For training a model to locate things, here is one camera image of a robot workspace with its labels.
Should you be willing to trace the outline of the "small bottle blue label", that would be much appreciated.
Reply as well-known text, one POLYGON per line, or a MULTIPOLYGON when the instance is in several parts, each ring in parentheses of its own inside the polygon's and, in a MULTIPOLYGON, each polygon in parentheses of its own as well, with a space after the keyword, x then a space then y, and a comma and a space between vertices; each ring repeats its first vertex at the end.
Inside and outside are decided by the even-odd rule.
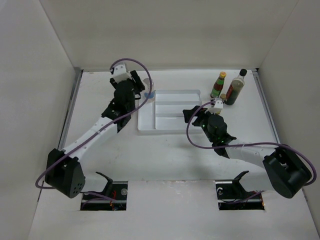
POLYGON ((154 82, 149 78, 145 78, 143 80, 143 83, 145 85, 143 96, 145 99, 147 99, 148 103, 152 103, 155 100, 154 82))

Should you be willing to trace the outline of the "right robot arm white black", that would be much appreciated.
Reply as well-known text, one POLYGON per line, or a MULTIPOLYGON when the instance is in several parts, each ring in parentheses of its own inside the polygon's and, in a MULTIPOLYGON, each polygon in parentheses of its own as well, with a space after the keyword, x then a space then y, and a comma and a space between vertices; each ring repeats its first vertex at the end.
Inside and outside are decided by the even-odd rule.
POLYGON ((224 118, 211 113, 204 105, 182 111, 188 127, 200 127, 211 143, 210 149, 221 157, 241 160, 256 165, 266 172, 266 177, 257 182, 239 180, 232 185, 232 192, 238 198, 255 190, 275 191, 291 199, 303 187, 317 179, 312 163, 292 147, 275 142, 248 143, 227 132, 224 118))

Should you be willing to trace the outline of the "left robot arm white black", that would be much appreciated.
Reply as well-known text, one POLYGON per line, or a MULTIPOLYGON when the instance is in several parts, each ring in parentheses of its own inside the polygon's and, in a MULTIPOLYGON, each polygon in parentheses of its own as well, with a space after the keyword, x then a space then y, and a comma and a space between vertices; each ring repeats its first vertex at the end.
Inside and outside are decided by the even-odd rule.
POLYGON ((110 83, 114 87, 113 99, 97 122, 76 141, 59 150, 54 148, 47 157, 44 181, 53 189, 72 199, 80 193, 95 192, 100 199, 112 195, 111 179, 95 172, 85 173, 83 163, 89 161, 95 148, 118 134, 131 120, 136 100, 141 98, 145 85, 133 70, 124 74, 113 73, 110 83))

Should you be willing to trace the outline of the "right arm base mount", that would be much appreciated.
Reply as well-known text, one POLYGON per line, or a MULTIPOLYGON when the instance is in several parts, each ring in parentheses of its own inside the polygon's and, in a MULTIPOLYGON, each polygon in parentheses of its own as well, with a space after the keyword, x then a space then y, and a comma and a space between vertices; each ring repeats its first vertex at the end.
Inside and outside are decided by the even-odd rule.
POLYGON ((217 204, 220 211, 265 210, 263 191, 246 191, 240 180, 249 173, 243 171, 233 179, 215 181, 217 204))

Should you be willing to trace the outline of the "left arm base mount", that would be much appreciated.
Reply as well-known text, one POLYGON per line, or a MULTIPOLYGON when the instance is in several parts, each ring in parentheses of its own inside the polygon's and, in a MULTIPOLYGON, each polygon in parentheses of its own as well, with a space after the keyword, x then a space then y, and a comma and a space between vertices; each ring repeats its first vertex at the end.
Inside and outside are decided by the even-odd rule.
POLYGON ((93 191, 94 194, 82 195, 81 211, 126 211, 128 197, 128 182, 113 181, 101 172, 96 172, 101 180, 106 181, 102 191, 93 191))

